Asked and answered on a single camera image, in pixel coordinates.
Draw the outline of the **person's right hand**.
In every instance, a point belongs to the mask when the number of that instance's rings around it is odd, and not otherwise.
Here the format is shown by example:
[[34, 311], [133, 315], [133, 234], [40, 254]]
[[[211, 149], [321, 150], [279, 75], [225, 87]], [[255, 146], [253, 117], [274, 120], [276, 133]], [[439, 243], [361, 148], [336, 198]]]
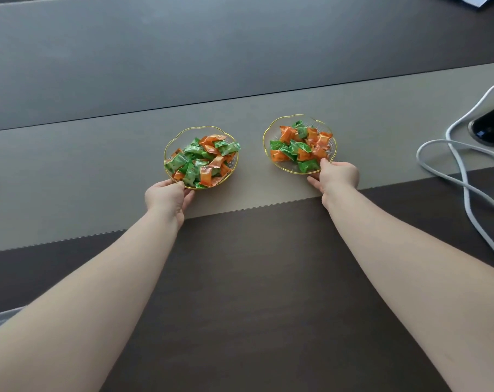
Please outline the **person's right hand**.
[[347, 193], [357, 191], [359, 171], [353, 164], [346, 162], [329, 162], [326, 158], [320, 161], [321, 170], [309, 176], [319, 176], [323, 186], [322, 204], [330, 210], [331, 205]]

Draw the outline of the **person's left hand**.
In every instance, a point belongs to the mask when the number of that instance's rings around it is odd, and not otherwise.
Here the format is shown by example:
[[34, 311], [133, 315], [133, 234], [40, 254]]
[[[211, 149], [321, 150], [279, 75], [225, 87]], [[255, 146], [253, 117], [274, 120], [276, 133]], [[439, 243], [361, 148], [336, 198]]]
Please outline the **person's left hand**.
[[145, 192], [145, 204], [148, 213], [162, 215], [168, 222], [176, 221], [177, 229], [180, 230], [185, 222], [183, 213], [185, 184], [165, 180], [149, 187]]

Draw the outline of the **person's right forearm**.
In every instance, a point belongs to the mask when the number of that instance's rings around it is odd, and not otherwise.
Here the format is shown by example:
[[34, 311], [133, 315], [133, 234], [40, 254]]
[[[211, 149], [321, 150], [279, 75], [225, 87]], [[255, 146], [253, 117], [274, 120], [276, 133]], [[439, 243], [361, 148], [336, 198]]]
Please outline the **person's right forearm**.
[[494, 392], [494, 268], [350, 185], [323, 203], [373, 287], [453, 392]]

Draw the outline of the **person's left forearm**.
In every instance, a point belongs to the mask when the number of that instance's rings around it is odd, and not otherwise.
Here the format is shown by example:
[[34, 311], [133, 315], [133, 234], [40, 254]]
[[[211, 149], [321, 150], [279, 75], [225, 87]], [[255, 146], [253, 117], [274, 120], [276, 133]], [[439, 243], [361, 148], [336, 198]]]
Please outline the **person's left forearm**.
[[128, 342], [184, 216], [150, 208], [110, 247], [0, 327], [0, 392], [99, 392]]

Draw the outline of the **black phone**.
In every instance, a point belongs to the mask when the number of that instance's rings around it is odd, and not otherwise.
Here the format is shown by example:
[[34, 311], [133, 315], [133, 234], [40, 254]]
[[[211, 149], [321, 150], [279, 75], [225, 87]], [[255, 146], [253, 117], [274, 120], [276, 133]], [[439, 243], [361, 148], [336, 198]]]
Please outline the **black phone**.
[[494, 147], [494, 109], [472, 120], [468, 132], [478, 143]]

